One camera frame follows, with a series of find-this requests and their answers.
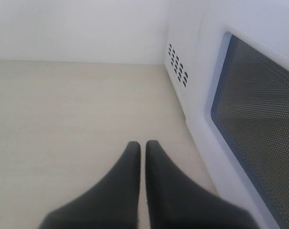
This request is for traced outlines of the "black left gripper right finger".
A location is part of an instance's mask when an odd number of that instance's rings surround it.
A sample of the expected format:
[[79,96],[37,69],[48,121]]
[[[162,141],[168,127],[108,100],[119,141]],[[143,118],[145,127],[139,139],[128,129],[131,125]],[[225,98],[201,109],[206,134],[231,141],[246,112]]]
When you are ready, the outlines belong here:
[[184,174],[157,140],[145,148],[145,185],[153,229],[256,229],[244,209],[211,194]]

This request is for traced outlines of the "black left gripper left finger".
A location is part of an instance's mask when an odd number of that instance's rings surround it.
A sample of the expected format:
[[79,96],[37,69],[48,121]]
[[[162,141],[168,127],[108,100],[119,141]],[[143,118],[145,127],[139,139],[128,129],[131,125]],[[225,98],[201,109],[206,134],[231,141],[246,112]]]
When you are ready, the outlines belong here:
[[75,200],[50,212],[41,229],[135,229],[138,227],[141,147],[127,144],[111,170]]

